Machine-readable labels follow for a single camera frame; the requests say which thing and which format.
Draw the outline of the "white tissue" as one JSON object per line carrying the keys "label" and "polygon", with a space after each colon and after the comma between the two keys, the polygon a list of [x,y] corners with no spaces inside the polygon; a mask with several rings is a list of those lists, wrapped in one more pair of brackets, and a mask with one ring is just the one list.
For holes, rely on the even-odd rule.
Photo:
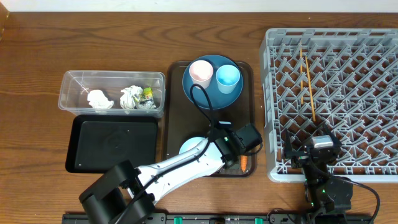
{"label": "white tissue", "polygon": [[110,109],[114,101],[108,100],[101,90],[92,90],[87,96],[88,104],[94,109]]}

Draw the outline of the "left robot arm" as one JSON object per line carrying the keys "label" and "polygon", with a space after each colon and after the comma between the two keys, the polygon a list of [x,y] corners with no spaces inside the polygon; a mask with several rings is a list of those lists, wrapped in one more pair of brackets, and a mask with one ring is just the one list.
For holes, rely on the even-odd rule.
{"label": "left robot arm", "polygon": [[237,131],[211,128],[188,151],[157,164],[134,167],[124,161],[104,173],[79,200],[90,223],[144,223],[156,203],[175,189],[232,166],[262,144],[253,124]]}

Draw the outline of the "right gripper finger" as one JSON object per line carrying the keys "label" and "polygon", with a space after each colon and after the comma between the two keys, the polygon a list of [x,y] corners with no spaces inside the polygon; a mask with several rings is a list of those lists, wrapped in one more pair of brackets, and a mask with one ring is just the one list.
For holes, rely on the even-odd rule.
{"label": "right gripper finger", "polygon": [[317,126],[313,136],[314,137],[329,136],[332,139],[333,133],[330,131],[330,129],[329,129],[329,127],[328,127],[328,125],[326,123],[322,123],[322,124]]}
{"label": "right gripper finger", "polygon": [[290,159],[292,156],[293,156],[293,148],[292,148],[292,143],[290,141],[290,132],[288,130],[286,130],[285,131],[283,157],[284,157],[284,159]]}

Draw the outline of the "orange carrot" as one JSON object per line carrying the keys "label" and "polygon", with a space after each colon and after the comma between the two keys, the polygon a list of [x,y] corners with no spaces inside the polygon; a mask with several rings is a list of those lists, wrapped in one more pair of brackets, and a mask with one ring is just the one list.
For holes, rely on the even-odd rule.
{"label": "orange carrot", "polygon": [[240,168],[243,173],[247,171],[248,166],[248,156],[241,156],[240,158]]}

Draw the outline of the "light blue bowl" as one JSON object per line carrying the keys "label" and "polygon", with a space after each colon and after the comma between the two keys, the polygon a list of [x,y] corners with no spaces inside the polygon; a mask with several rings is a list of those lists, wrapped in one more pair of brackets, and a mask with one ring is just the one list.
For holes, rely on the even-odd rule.
{"label": "light blue bowl", "polygon": [[188,140],[186,140],[182,146],[180,147],[179,154],[186,153],[193,149],[195,152],[199,153],[202,152],[204,147],[206,146],[208,142],[207,138],[204,137],[193,137]]}

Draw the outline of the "green snack wrapper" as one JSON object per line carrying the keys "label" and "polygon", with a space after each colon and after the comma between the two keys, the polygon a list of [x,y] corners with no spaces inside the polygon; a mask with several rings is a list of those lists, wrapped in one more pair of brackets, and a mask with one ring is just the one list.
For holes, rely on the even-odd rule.
{"label": "green snack wrapper", "polygon": [[151,87],[142,89],[139,87],[134,94],[136,108],[140,110],[156,109],[154,96]]}

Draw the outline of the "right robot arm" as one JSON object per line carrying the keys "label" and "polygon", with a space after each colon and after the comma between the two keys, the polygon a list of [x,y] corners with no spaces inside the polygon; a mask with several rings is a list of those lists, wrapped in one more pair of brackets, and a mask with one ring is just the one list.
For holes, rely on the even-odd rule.
{"label": "right robot arm", "polygon": [[336,161],[342,143],[326,127],[323,135],[312,137],[302,151],[294,151],[290,132],[285,132],[283,157],[305,176],[305,197],[311,209],[296,216],[295,223],[347,223],[345,211],[351,208],[353,186],[347,178],[332,176],[327,165]]}

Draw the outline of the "white paper ball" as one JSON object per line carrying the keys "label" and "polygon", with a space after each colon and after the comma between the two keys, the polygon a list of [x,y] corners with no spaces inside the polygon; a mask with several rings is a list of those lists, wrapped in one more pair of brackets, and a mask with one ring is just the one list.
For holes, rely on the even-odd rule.
{"label": "white paper ball", "polygon": [[122,109],[132,110],[141,100],[143,89],[139,86],[132,85],[121,90],[123,93],[120,97],[120,105]]}

